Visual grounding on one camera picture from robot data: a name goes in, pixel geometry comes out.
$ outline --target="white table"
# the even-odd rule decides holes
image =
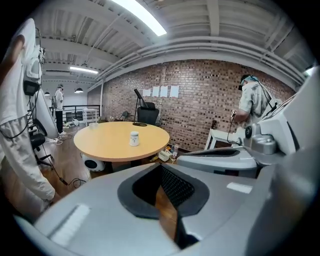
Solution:
[[[221,130],[216,130],[216,129],[210,129],[204,150],[214,149],[217,141],[225,142],[225,143],[236,142],[238,140],[238,137],[239,136],[235,132],[233,132],[233,133],[230,132],[229,138],[228,138],[227,132],[221,131]]]
[[[91,113],[95,112],[95,119],[93,117],[91,119],[88,119],[88,117],[87,117],[88,112],[91,112]],[[97,112],[98,112],[98,109],[94,109],[94,108],[84,108],[82,110],[83,121],[85,122],[85,126],[88,126],[88,122],[97,122],[98,121]]]

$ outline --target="white ceiling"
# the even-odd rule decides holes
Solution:
[[[270,0],[138,2],[166,35],[156,36],[110,0],[52,0],[41,6],[33,18],[46,48],[43,80],[93,85],[164,56],[195,59],[207,53],[208,58],[247,64],[295,87],[315,60],[292,21]],[[69,71],[70,65],[84,64],[103,75]]]

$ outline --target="bottle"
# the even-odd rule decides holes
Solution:
[[[175,144],[173,147],[173,153],[172,153],[172,158],[176,159],[177,155],[178,155],[178,149],[179,149],[179,145]]]

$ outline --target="round wooden table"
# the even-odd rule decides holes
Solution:
[[[130,146],[130,133],[139,132],[139,145]],[[74,136],[75,146],[85,155],[109,162],[136,161],[164,149],[169,134],[154,125],[135,126],[132,122],[104,122],[97,128],[83,128]]]

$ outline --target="table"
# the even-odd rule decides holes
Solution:
[[[239,135],[237,132],[230,132],[229,138],[228,138],[227,132],[221,131],[221,130],[216,130],[216,129],[210,129],[204,150],[214,149],[217,141],[225,142],[225,143],[229,143],[229,144],[231,143],[232,146],[237,146],[238,144],[236,144],[235,142],[238,141],[239,137],[240,138],[244,137],[244,131],[243,131],[243,136],[241,136],[241,135],[242,134]]]
[[[130,132],[139,132],[139,145],[130,146]],[[163,150],[169,142],[169,134],[154,125],[135,126],[132,122],[104,122],[97,128],[86,127],[74,136],[75,146],[85,155],[106,162],[112,170],[112,162],[139,160]]]

